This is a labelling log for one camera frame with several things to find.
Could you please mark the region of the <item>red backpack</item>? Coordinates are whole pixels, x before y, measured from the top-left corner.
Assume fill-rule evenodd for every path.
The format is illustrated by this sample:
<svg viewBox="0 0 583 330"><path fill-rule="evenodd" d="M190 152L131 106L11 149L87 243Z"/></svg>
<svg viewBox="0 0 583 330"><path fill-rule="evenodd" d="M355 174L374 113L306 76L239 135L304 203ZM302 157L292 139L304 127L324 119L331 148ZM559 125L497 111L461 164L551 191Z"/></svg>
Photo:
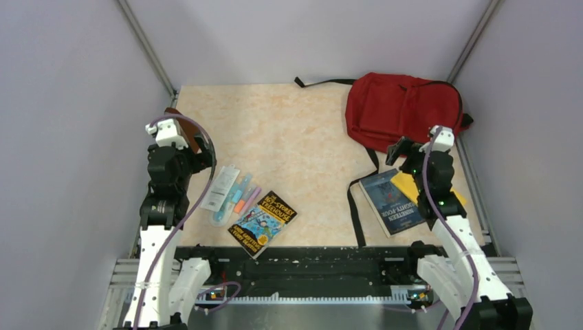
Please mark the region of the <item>red backpack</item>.
<svg viewBox="0 0 583 330"><path fill-rule="evenodd" d="M458 89L446 81L370 72L331 82L350 86L344 116L347 135L366 149L375 167L380 165L376 154L399 138L428 142L435 125L458 135L474 122L463 109Z"/></svg>

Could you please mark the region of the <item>blue Nineteen Eighty-Four book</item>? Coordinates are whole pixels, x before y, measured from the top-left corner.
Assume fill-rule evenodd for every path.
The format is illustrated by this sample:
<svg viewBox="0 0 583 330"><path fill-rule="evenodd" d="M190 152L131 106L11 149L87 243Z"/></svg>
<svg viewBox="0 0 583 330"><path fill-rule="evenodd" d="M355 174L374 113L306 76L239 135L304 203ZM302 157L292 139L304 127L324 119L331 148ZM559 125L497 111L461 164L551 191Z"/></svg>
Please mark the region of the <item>blue Nineteen Eighty-Four book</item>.
<svg viewBox="0 0 583 330"><path fill-rule="evenodd" d="M388 237L426 221L417 206L391 181L397 174L400 174L397 169L391 169L359 181L366 200Z"/></svg>

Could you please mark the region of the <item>Treehouse paperback book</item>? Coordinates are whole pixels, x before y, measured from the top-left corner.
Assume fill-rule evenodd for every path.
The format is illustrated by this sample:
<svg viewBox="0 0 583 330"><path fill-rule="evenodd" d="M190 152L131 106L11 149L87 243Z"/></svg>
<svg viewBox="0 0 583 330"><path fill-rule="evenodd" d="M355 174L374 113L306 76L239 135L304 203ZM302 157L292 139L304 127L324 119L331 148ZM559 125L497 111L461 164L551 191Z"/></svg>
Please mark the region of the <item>Treehouse paperback book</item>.
<svg viewBox="0 0 583 330"><path fill-rule="evenodd" d="M237 219L228 233L251 259L257 259L297 216L298 212L271 190Z"/></svg>

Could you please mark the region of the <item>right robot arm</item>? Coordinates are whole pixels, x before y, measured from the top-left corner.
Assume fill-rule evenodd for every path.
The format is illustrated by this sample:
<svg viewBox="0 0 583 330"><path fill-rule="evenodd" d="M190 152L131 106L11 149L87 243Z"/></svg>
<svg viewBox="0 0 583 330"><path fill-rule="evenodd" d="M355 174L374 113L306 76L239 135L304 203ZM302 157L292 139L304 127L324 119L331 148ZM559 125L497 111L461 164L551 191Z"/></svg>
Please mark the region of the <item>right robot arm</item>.
<svg viewBox="0 0 583 330"><path fill-rule="evenodd" d="M455 329L529 329L534 311L500 279L473 235L467 212L452 190L453 158L449 137L428 143L402 137L388 148L386 164L405 158L400 171L410 175L417 206L444 250L411 246L414 257L403 264L405 278L427 282L438 295Z"/></svg>

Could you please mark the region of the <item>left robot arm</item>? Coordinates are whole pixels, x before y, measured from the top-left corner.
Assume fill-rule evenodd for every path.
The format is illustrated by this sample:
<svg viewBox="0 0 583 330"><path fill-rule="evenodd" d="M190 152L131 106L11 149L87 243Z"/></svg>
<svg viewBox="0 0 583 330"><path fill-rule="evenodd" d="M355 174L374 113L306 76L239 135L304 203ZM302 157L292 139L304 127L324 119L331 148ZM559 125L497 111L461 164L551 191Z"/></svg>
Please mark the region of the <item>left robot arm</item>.
<svg viewBox="0 0 583 330"><path fill-rule="evenodd" d="M212 140L194 135L199 150L176 143L148 147L148 192L140 206L140 255L129 309L120 329L186 329L177 302L171 301L171 275L183 220L193 210L187 197L192 175L216 164Z"/></svg>

